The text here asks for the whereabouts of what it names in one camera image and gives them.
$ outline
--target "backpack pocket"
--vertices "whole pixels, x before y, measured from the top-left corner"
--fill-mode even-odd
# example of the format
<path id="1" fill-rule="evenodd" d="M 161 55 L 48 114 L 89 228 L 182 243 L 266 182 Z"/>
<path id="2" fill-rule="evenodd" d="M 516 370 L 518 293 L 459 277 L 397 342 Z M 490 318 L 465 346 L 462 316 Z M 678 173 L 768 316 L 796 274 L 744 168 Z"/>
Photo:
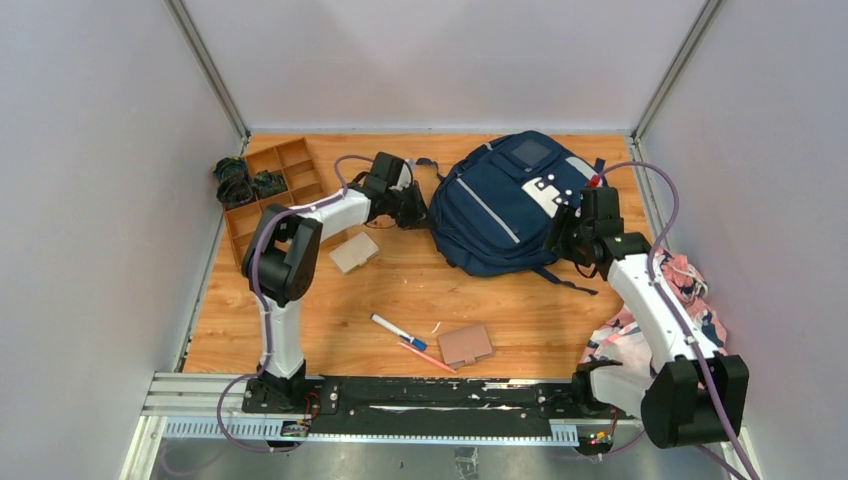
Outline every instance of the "backpack pocket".
<path id="1" fill-rule="evenodd" d="M 474 236 L 500 250 L 520 249 L 544 236 L 550 226 L 544 210 L 497 167 L 471 168 L 457 176 L 445 193 L 464 212 Z"/>

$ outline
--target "floral cloth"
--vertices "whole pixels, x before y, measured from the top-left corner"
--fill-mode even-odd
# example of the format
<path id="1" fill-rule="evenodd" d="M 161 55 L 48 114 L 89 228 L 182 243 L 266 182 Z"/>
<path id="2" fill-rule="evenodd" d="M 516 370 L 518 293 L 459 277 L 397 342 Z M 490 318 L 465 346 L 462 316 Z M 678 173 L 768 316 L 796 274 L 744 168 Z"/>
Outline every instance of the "floral cloth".
<path id="1" fill-rule="evenodd" d="M 701 272 L 689 264 L 686 255 L 660 249 L 657 258 L 666 282 L 686 309 L 692 325 L 699 327 L 722 353 L 726 353 L 723 347 L 727 331 L 718 321 L 715 311 L 704 301 L 708 288 Z M 651 349 L 627 305 L 595 330 L 589 339 L 580 363 L 596 360 L 616 360 L 640 375 L 656 375 L 651 367 Z"/>

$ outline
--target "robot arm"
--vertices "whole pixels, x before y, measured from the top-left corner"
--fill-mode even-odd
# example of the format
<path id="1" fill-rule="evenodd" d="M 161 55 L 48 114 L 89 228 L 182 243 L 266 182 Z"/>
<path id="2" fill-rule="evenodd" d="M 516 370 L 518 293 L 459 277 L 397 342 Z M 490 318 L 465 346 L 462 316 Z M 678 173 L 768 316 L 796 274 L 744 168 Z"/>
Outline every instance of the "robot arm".
<path id="1" fill-rule="evenodd" d="M 595 273 L 609 281 L 639 323 L 653 354 L 653 370 L 659 373 L 655 378 L 640 376 L 611 361 L 581 364 L 572 378 L 577 401 L 590 410 L 614 405 L 640 418 L 648 437 L 660 448 L 725 441 L 718 414 L 699 387 L 704 372 L 691 347 L 697 341 L 738 434 L 748 385 L 745 363 L 738 355 L 721 355 L 696 326 L 691 337 L 683 333 L 649 278 L 647 240 L 640 233 L 624 232 L 618 192 L 610 187 L 587 188 L 580 198 L 579 209 L 560 206 L 545 247 L 575 264 L 594 265 Z M 663 276 L 655 281 L 682 317 L 688 318 Z"/>
<path id="2" fill-rule="evenodd" d="M 277 403 L 291 406 L 303 397 L 306 362 L 300 346 L 300 310 L 302 297 L 312 284 L 318 261 L 318 248 L 325 239 L 356 225 L 369 222 L 380 215 L 390 215 L 402 229 L 424 225 L 427 209 L 421 198 L 418 183 L 412 180 L 406 162 L 398 157 L 379 153 L 370 172 L 327 199 L 298 207 L 301 214 L 289 215 L 278 221 L 264 245 L 258 245 L 261 232 L 281 212 L 282 205 L 270 205 L 259 220 L 256 233 L 242 262 L 242 274 L 250 277 L 251 262 L 260 251 L 258 295 L 265 297 L 271 318 L 270 333 L 273 350 L 264 352 L 259 363 L 270 355 L 269 363 L 259 380 L 267 394 Z M 267 343 L 262 329 L 263 345 Z"/>

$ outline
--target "reflective stripe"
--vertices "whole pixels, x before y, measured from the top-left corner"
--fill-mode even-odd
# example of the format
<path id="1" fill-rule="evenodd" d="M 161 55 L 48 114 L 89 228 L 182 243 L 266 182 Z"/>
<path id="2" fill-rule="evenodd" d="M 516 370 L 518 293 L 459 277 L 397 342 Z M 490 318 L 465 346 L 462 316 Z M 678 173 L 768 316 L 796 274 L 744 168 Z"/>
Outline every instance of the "reflective stripe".
<path id="1" fill-rule="evenodd" d="M 488 206 L 488 205 L 486 205 L 486 203 L 483 201 L 483 199 L 481 199 L 480 197 L 478 197 L 478 196 L 477 196 L 477 194 L 476 194 L 476 193 L 474 193 L 474 190 L 471 190 L 471 187 L 469 187 L 469 186 L 468 186 L 468 185 L 467 185 L 467 184 L 466 184 L 466 183 L 465 183 L 465 182 L 464 182 L 461 178 L 459 178 L 459 177 L 457 177 L 457 178 L 456 178 L 456 183 L 458 183 L 458 184 L 462 185 L 462 188 L 464 188 L 464 189 L 465 189 L 465 191 L 466 191 L 466 192 L 468 192 L 468 194 L 469 194 L 469 195 L 471 195 L 471 198 L 473 198 L 474 200 L 476 200 L 476 201 L 477 201 L 477 203 L 478 203 L 481 207 L 483 207 L 483 210 L 485 210 L 485 211 L 486 211 L 486 213 L 488 213 L 488 214 L 489 214 L 489 216 L 490 216 L 490 217 L 492 217 L 492 219 L 493 219 L 494 221 L 496 221 L 496 222 L 498 223 L 498 225 L 500 225 L 500 226 L 501 226 L 501 228 L 503 228 L 503 229 L 504 229 L 504 232 L 506 232 L 506 234 L 507 234 L 507 235 L 509 235 L 509 238 L 511 238 L 513 242 L 515 242 L 515 243 L 521 243 L 521 240 L 519 240 L 519 238 L 518 238 L 518 237 L 516 237 L 514 233 L 512 233 L 512 230 L 510 230 L 509 225 L 507 225 L 507 224 L 506 224 L 506 222 L 504 222 L 504 221 L 503 221 L 503 219 L 501 219 L 501 217 L 499 217 L 499 216 L 498 216 L 498 214 L 496 214 L 495 212 L 493 212 L 493 211 L 492 211 L 492 209 L 491 209 L 491 208 L 489 208 L 489 206 Z"/>
<path id="2" fill-rule="evenodd" d="M 592 179 L 595 175 L 598 174 L 592 167 L 589 166 L 588 163 L 577 157 L 568 157 L 565 159 L 566 162 L 571 164 L 572 167 L 576 168 L 578 172 L 582 173 L 584 177 L 589 180 Z"/>

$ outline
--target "backpack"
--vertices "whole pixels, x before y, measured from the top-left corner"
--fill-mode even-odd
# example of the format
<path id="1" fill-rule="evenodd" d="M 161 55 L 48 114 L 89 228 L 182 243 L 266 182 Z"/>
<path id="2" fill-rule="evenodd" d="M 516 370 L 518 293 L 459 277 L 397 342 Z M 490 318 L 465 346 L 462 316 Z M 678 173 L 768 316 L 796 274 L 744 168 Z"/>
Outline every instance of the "backpack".
<path id="1" fill-rule="evenodd" d="M 422 158 L 421 165 L 438 164 Z M 542 248 L 560 204 L 579 205 L 580 190 L 603 169 L 535 131 L 500 137 L 471 152 L 442 177 L 430 201 L 430 231 L 452 267 L 492 277 L 532 270 L 592 295 L 544 267 L 558 257 Z"/>

